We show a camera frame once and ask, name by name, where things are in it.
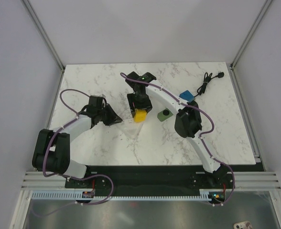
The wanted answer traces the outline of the yellow plug adapter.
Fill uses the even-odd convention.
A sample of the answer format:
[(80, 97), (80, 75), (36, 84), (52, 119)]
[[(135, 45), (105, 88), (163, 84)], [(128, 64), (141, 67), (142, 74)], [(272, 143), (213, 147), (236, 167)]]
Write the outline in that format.
[(144, 122), (146, 119), (146, 116), (147, 116), (146, 110), (135, 109), (135, 115), (133, 117), (133, 120), (136, 123)]

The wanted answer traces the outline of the blue cube socket adapter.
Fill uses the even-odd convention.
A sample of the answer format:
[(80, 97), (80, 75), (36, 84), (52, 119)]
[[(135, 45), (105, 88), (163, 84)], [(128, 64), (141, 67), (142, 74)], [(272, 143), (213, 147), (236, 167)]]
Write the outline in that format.
[(188, 102), (192, 102), (195, 99), (194, 95), (188, 90), (180, 93), (179, 97)]

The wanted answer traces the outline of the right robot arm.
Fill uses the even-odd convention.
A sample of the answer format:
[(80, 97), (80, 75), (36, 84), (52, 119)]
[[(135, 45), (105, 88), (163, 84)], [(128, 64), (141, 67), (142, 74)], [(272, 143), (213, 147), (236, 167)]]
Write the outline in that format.
[(136, 72), (128, 75), (120, 73), (120, 76), (133, 89), (132, 93), (127, 94), (127, 99), (134, 121), (143, 122), (146, 119), (146, 115), (152, 110), (151, 97), (158, 100), (170, 113), (175, 115), (174, 129), (180, 137), (187, 139), (197, 153), (206, 173), (207, 184), (213, 188), (219, 187), (224, 182), (227, 168), (225, 163), (213, 156), (212, 146), (202, 138), (202, 135), (214, 130), (214, 124), (211, 124), (211, 130), (202, 132), (201, 114), (205, 115), (210, 122), (212, 119), (199, 109), (197, 102), (189, 102), (169, 92), (149, 72), (142, 76)]

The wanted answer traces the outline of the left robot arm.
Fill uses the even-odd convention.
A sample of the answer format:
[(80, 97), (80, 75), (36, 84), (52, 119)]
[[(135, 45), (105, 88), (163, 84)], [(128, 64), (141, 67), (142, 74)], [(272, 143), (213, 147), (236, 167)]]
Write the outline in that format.
[(41, 171), (74, 177), (81, 187), (89, 187), (92, 175), (86, 172), (86, 165), (71, 159), (70, 144), (100, 122), (111, 126), (122, 121), (104, 97), (90, 96), (88, 104), (73, 120), (54, 130), (42, 129), (39, 132), (32, 166)]

